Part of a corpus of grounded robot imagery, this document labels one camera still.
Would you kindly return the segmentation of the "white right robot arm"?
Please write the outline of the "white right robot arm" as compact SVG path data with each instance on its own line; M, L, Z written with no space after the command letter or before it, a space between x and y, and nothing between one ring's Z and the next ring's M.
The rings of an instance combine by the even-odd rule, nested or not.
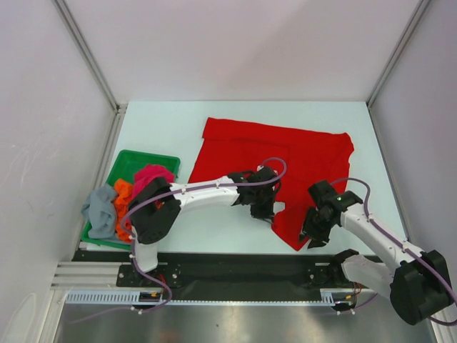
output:
M341 227L358 237L380 259L373 262L353 249L333 257L330 280L338 287L350 282L367 286L389 299L404 322L418 324L456 303L446 259L436 250L425 252L391 230L370 213L368 198L352 191L339 193L323 180L308 188L313 206L306 212L300 238L308 248L328 244L331 230Z

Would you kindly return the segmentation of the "red t shirt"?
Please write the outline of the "red t shirt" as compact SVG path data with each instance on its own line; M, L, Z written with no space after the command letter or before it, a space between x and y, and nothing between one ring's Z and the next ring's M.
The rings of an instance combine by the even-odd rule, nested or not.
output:
M298 236L313 206L308 188L321 180L349 176L354 146L347 133L269 126L229 119L207 120L203 145L189 182L217 179L231 172L254 170L262 162L285 171L276 197L285 208L276 214L273 232L292 249L304 246Z

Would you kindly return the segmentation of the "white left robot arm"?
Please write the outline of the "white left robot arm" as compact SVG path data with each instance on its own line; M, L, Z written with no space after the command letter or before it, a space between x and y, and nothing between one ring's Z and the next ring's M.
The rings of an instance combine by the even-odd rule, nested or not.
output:
M129 203L126 218L133 233L132 277L142 286L156 281L159 242L171 231L180 214L209 206L250 206L257 219L272 220L273 204L281 189L281 174L268 166L239 171L192 184L150 181Z

